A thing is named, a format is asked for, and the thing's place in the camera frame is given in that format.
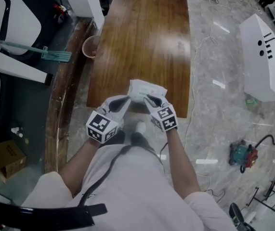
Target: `shoe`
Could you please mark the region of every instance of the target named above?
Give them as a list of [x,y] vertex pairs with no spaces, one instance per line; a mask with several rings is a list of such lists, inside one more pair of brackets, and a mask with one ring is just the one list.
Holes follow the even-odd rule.
[[136,124],[135,132],[141,133],[142,135],[144,135],[146,133],[146,123],[139,121]]

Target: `box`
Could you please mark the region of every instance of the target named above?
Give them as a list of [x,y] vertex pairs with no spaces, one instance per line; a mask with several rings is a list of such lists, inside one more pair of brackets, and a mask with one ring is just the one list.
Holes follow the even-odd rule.
[[5,182],[16,172],[24,168],[25,154],[13,140],[0,143],[0,178]]

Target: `brown table surface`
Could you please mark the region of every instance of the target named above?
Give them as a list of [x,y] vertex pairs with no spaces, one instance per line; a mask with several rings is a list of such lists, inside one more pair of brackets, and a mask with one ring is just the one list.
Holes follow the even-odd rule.
[[166,88],[178,117],[187,117],[190,25],[186,0],[113,0],[95,57],[87,106],[127,94],[131,79]]

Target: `white t-shirt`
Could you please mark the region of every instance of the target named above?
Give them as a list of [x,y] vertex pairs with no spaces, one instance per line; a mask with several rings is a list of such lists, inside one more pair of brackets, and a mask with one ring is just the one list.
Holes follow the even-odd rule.
[[[103,174],[124,145],[100,148],[84,177],[81,192],[71,192],[56,172],[45,174],[23,203],[24,207],[77,206],[81,196]],[[93,192],[86,205],[105,204],[107,213],[93,217],[88,231],[235,231],[231,219],[211,195],[195,192],[184,200],[169,185],[159,160],[143,148],[121,155],[110,175]]]

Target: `gray tile floor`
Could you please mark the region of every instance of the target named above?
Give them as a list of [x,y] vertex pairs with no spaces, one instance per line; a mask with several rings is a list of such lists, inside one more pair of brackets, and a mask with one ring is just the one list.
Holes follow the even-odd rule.
[[[264,12],[260,14],[253,8],[258,6],[254,0],[250,0],[252,5],[240,0],[219,0],[219,4],[208,0],[187,1],[191,27],[191,84],[195,76],[196,104],[185,150],[196,172],[211,177],[209,186],[209,178],[198,176],[201,188],[213,189],[215,195],[226,191],[224,198],[219,202],[225,211],[232,202],[243,208],[252,197],[256,186],[264,190],[274,178],[275,146],[271,145],[270,140],[262,143],[258,148],[259,158],[255,166],[241,174],[239,166],[231,167],[228,164],[229,144],[239,139],[255,144],[269,133],[275,137],[275,102],[246,104],[246,100],[251,97],[244,93],[244,60],[239,24],[256,13],[274,32],[275,28]],[[217,40],[218,45],[210,38],[205,40],[195,57],[202,39],[210,34]],[[92,64],[88,63],[79,84],[79,93],[72,114],[68,159],[87,138],[85,124],[92,111],[86,107],[91,71]],[[214,85],[213,80],[225,84],[225,89]],[[179,118],[178,132],[183,143],[193,105],[191,89],[188,118]],[[147,124],[146,138],[159,153],[166,142],[166,136],[153,127],[148,116],[128,113],[125,118],[125,132],[130,135],[139,119]],[[171,182],[168,150],[163,154],[167,156],[163,164]],[[218,163],[197,165],[197,159],[217,159]]]

